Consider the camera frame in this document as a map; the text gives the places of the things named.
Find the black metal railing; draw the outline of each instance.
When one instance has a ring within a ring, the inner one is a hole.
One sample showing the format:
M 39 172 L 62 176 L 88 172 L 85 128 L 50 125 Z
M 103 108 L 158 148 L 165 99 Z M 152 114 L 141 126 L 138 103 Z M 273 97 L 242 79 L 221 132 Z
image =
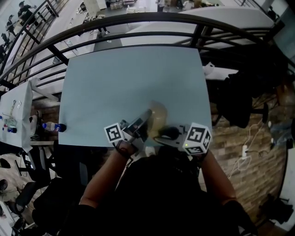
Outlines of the black metal railing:
M 152 32 L 136 32 L 136 33 L 127 33 L 127 34 L 119 34 L 119 35 L 108 35 L 103 38 L 97 38 L 94 40 L 79 43 L 77 45 L 73 45 L 61 51 L 59 51 L 57 48 L 53 48 L 56 43 L 59 43 L 73 36 L 80 35 L 88 31 L 96 30 L 103 27 L 136 23 L 136 22 L 187 23 L 187 24 L 194 24 L 195 30 L 192 33 L 152 31 Z M 193 15 L 188 15 L 188 14 L 167 13 L 167 12 L 165 13 L 157 13 L 157 12 L 134 13 L 134 14 L 118 15 L 114 17 L 103 18 L 103 19 L 91 21 L 91 22 L 73 27 L 71 29 L 68 29 L 36 45 L 36 47 L 33 47 L 31 50 L 29 50 L 26 54 L 20 57 L 17 61 L 15 61 L 9 68 L 7 68 L 2 73 L 2 75 L 0 76 L 0 84 L 11 89 L 27 81 L 29 78 L 37 76 L 38 74 L 44 71 L 50 70 L 62 64 L 67 65 L 68 59 L 63 55 L 66 52 L 69 52 L 71 50 L 84 47 L 87 45 L 100 43 L 103 41 L 111 41 L 111 40 L 128 38 L 128 37 L 145 37 L 145 36 L 157 36 L 157 35 L 187 37 L 187 39 L 178 41 L 173 44 L 148 44 L 148 45 L 193 47 L 199 50 L 201 59 L 202 57 L 205 57 L 205 56 L 207 57 L 211 56 L 211 55 L 209 56 L 206 55 L 206 52 L 213 52 L 220 55 L 221 60 L 228 60 L 229 62 L 235 61 L 235 62 L 243 64 L 243 62 L 247 60 L 247 57 L 245 54 L 235 52 L 233 50 L 227 50 L 227 48 L 218 49 L 213 47 L 214 44 L 223 43 L 223 44 L 227 44 L 230 48 L 240 48 L 243 46 L 243 43 L 240 42 L 240 40 L 242 40 L 242 41 L 251 42 L 251 44 L 254 44 L 254 45 L 259 45 L 260 48 L 267 49 L 269 45 L 262 40 L 262 37 L 268 32 L 268 30 L 269 29 L 267 28 L 239 29 L 232 25 L 225 24 L 216 20 L 208 19 L 208 18 L 197 17 Z M 32 58 L 45 49 L 49 49 L 53 54 L 39 61 L 36 61 L 35 63 L 32 64 Z M 58 57 L 61 60 L 61 62 L 42 68 L 39 71 L 29 75 L 30 69 L 39 65 L 40 63 L 43 63 L 49 59 L 52 59 L 53 57 Z M 9 76 L 9 74 L 11 74 L 12 71 L 15 71 L 20 65 L 22 65 L 28 60 L 31 60 L 29 66 L 23 67 L 22 70 L 19 71 L 18 73 L 15 73 L 12 78 L 10 78 L 8 81 L 5 81 L 7 76 Z M 63 73 L 65 71 L 66 69 L 62 69 L 54 73 L 49 73 L 39 79 L 43 80 L 51 76 Z M 17 77 L 21 77 L 21 79 L 15 83 L 12 83 L 14 79 L 16 79 Z M 60 76 L 49 82 L 39 84 L 38 86 L 55 82 L 63 78 L 64 76 Z
M 234 0 L 240 6 L 259 8 L 265 15 L 267 12 L 255 0 Z
M 18 57 L 22 57 L 25 54 L 25 52 L 31 50 L 36 44 L 40 44 L 44 35 L 46 34 L 48 29 L 50 28 L 51 23 L 53 22 L 55 17 L 59 16 L 58 13 L 61 11 L 61 9 L 63 8 L 63 6 L 66 3 L 67 3 L 67 0 L 60 0 L 60 1 L 45 0 L 43 3 L 41 3 L 41 5 L 39 7 L 36 8 L 34 13 L 23 24 L 23 27 L 21 28 L 20 32 L 17 34 L 14 41 L 12 42 L 12 44 L 9 48 L 9 51 L 6 54 L 6 56 L 3 60 L 2 66 L 0 68 L 0 74 L 3 73 L 5 67 L 7 66 L 6 64 L 8 63 L 8 59 L 11 56 L 12 51 L 13 51 L 14 47 L 16 46 L 16 43 L 17 43 L 18 39 L 21 37 L 21 35 L 24 34 L 24 36 L 22 36 L 22 40 L 21 40 L 19 46 L 17 47 L 11 60 L 9 61 L 9 63 L 11 62 L 11 64 L 13 64 L 14 61 Z M 35 22 L 37 22 L 39 24 L 38 28 L 33 26 L 35 24 Z M 24 70 L 25 66 L 28 66 L 27 61 L 24 62 L 23 65 L 21 65 L 21 66 L 22 66 L 21 70 Z M 5 80 L 8 82 L 11 82 L 12 84 L 13 84 L 14 80 L 16 80 L 16 79 L 20 80 L 22 74 L 18 73 L 18 75 L 19 75 L 19 78 L 18 78 L 18 76 L 15 76 L 17 71 L 18 71 L 18 68 L 16 68 L 14 71 L 11 71 L 11 74 L 13 74 L 13 77 L 14 77 L 13 80 L 9 79 L 9 75 L 7 75 Z

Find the white cable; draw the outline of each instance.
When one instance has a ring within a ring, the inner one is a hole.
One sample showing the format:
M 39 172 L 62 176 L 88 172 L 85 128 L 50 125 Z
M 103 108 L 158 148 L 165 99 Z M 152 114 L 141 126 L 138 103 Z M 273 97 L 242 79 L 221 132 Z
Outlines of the white cable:
M 247 143 L 247 142 L 250 140 L 250 138 L 251 138 L 251 128 L 254 127 L 254 126 L 259 125 L 259 124 L 261 123 L 261 121 L 262 121 L 262 119 L 261 119 L 257 124 L 253 124 L 253 125 L 250 126 L 250 128 L 249 128 L 249 136 L 248 136 L 248 139 L 245 141 L 244 146 L 246 145 L 246 143 Z M 253 139 L 252 139 L 252 141 L 251 141 L 249 147 L 247 148 L 247 150 L 249 150 L 249 149 L 251 148 L 251 146 L 252 146 L 252 144 L 253 144 L 253 142 L 254 142 L 256 136 L 257 136 L 258 133 L 261 131 L 263 125 L 264 125 L 264 124 L 261 125 L 261 127 L 259 128 L 259 130 L 257 131 L 257 133 L 254 135 L 254 137 L 253 137 Z M 249 160 L 249 162 L 248 162 L 247 167 L 244 168 L 244 169 L 241 169 L 240 167 L 246 162 L 246 160 L 247 160 L 248 158 L 250 158 L 250 160 Z M 244 158 L 244 157 L 239 157 L 239 159 L 236 160 L 236 162 L 235 162 L 235 164 L 234 164 L 234 166 L 233 166 L 233 168 L 232 168 L 232 171 L 231 171 L 230 174 L 228 175 L 228 178 L 230 178 L 230 177 L 232 176 L 232 174 L 233 174 L 236 170 L 239 170 L 239 171 L 246 171 L 246 170 L 248 169 L 250 163 L 251 163 L 251 160 L 252 160 L 252 157 L 251 157 L 251 156 L 247 156 L 247 157 L 245 157 L 245 158 Z
M 248 165 L 246 168 L 244 169 L 241 169 L 240 167 L 246 162 L 247 159 L 249 159 L 249 162 L 248 162 Z M 235 173 L 236 170 L 239 170 L 239 171 L 246 171 L 251 163 L 251 160 L 252 160 L 252 157 L 251 156 L 247 156 L 245 159 L 243 159 L 244 161 L 240 164 L 239 161 L 242 160 L 243 157 L 239 157 L 238 160 L 236 160 L 235 164 L 234 164 L 234 167 L 232 168 L 232 171 L 230 172 L 230 174 L 228 175 L 228 178 L 230 178 L 232 176 L 233 173 Z
M 255 140 L 256 136 L 258 135 L 258 133 L 259 133 L 260 130 L 262 129 L 263 125 L 264 125 L 264 124 L 261 125 L 261 127 L 259 128 L 259 130 L 258 130 L 257 133 L 255 134 L 255 136 L 254 136 L 252 142 L 250 143 L 250 145 L 249 145 L 249 147 L 248 147 L 248 150 L 251 148 L 251 146 L 252 146 L 252 144 L 253 144 L 253 141 Z
M 245 141 L 244 145 L 246 145 L 246 143 L 250 140 L 250 137 L 251 137 L 251 128 L 252 128 L 253 126 L 257 126 L 257 125 L 259 125 L 261 121 L 262 121 L 262 119 L 261 119 L 257 124 L 253 124 L 253 125 L 250 126 L 250 128 L 249 128 L 249 136 L 248 136 L 247 141 Z

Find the water bottle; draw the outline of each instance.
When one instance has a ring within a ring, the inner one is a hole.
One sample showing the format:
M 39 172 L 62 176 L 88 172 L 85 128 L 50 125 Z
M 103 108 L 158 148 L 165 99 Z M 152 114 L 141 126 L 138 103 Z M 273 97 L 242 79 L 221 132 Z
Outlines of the water bottle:
M 7 132 L 8 133 L 14 133 L 15 134 L 17 132 L 17 128 L 8 127 Z
M 42 127 L 48 131 L 64 132 L 66 130 L 66 126 L 64 124 L 57 124 L 53 122 L 43 123 Z

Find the cable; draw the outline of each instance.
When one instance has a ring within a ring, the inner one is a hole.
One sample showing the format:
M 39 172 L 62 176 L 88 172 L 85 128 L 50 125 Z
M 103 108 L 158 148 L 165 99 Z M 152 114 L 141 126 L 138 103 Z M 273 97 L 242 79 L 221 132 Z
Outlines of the cable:
M 262 97 L 262 95 L 259 96 L 259 98 L 254 102 L 254 104 L 252 105 L 252 108 L 255 107 L 255 105 L 258 103 L 258 101 L 260 100 L 260 98 Z
M 246 168 L 244 169 L 241 169 L 240 167 L 246 162 L 247 159 L 250 159 L 249 162 L 248 162 L 248 165 Z M 239 170 L 239 171 L 246 171 L 251 163 L 251 160 L 252 160 L 252 157 L 251 156 L 247 156 L 243 159 L 243 157 L 239 157 L 238 160 L 236 160 L 235 164 L 234 164 L 234 167 L 232 168 L 232 171 L 230 172 L 230 174 L 227 176 L 228 178 L 230 178 L 232 176 L 233 173 L 235 173 L 235 171 Z
M 260 106 L 263 105 L 264 103 L 267 103 L 267 102 L 270 102 L 270 101 L 276 99 L 277 96 L 275 95 L 274 97 L 272 97 L 273 95 L 275 95 L 275 94 L 271 94 L 268 98 L 264 99 L 263 102 L 260 102 L 260 103 L 259 103 L 258 105 L 256 105 L 256 106 L 253 106 L 253 109 L 255 109 L 255 108 L 257 108 L 257 107 L 260 107 Z
M 251 128 L 254 127 L 254 126 L 257 126 L 261 123 L 262 119 L 257 123 L 257 124 L 253 124 L 250 126 L 249 128 L 249 137 L 248 139 L 245 141 L 244 143 L 244 146 L 246 145 L 246 143 L 250 140 L 250 137 L 251 137 Z M 248 147 L 248 150 L 250 149 L 250 147 L 252 146 L 256 136 L 258 135 L 258 133 L 261 131 L 262 127 L 263 127 L 264 124 L 261 125 L 261 127 L 259 128 L 259 130 L 257 131 L 257 133 L 254 135 L 253 137 L 253 140 L 251 141 L 249 147 Z M 248 162 L 248 165 L 246 168 L 244 169 L 241 169 L 240 167 L 246 162 L 247 159 L 250 159 L 249 162 Z M 251 156 L 246 156 L 246 157 L 239 157 L 239 159 L 235 162 L 233 168 L 232 168 L 232 171 L 230 172 L 230 174 L 228 175 L 228 178 L 230 178 L 232 176 L 232 174 L 236 171 L 236 170 L 239 170 L 239 171 L 246 171 L 251 163 L 251 160 L 252 160 L 252 157 Z
M 252 142 L 250 143 L 249 147 L 248 147 L 248 150 L 251 148 L 252 144 L 253 144 L 253 141 L 255 140 L 256 136 L 258 135 L 258 133 L 260 132 L 260 130 L 262 129 L 264 124 L 261 125 L 261 127 L 259 128 L 259 130 L 257 131 L 257 133 L 255 134 L 254 138 L 252 139 Z
M 268 155 L 270 152 L 266 151 L 266 150 L 262 150 L 262 151 L 247 151 L 247 153 L 258 153 L 259 157 L 264 157 L 264 153 L 266 153 L 266 155 Z
M 5 194 L 9 194 L 9 193 L 13 193 L 13 192 L 17 192 L 17 190 L 10 191 L 10 192 L 0 192 L 1 201 L 3 201 L 3 198 L 4 198 L 4 195 L 5 195 Z
M 244 145 L 246 145 L 246 143 L 250 140 L 250 137 L 251 137 L 251 128 L 254 127 L 254 126 L 259 125 L 261 121 L 262 121 L 262 119 L 257 124 L 253 124 L 253 125 L 250 126 L 250 128 L 249 128 L 249 136 L 248 136 L 248 139 L 245 141 Z

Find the white table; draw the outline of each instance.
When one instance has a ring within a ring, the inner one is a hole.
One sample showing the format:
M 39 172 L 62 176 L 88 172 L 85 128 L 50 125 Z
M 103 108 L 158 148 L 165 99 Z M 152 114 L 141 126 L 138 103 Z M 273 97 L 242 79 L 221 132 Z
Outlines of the white table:
M 197 49 L 126 47 L 71 58 L 59 111 L 67 129 L 59 133 L 59 144 L 110 147 L 104 127 L 131 122 L 151 100 L 165 105 L 167 124 L 196 122 L 211 129 Z
M 293 205 L 293 209 L 295 207 L 295 148 L 288 149 L 288 160 L 286 163 L 286 173 L 284 176 L 284 180 L 282 183 L 282 191 L 280 193 L 280 198 L 288 199 L 288 205 Z M 280 224 L 276 220 L 272 220 L 276 226 L 286 230 L 290 231 L 294 225 L 295 225 L 295 212 L 290 216 L 289 220 L 287 222 L 284 222 L 283 224 Z
M 36 83 L 36 79 L 25 82 L 2 95 L 0 99 L 0 115 L 3 118 L 9 118 L 6 115 L 10 115 L 13 101 L 16 101 L 12 111 L 12 117 L 17 121 L 17 132 L 9 133 L 6 130 L 2 130 L 3 120 L 0 120 L 0 141 L 23 148 L 25 152 L 32 149 L 30 143 L 31 129 L 29 118 L 31 116 L 33 91 L 38 92 L 54 101 L 58 101 L 57 97 L 45 94 L 42 90 L 36 88 Z

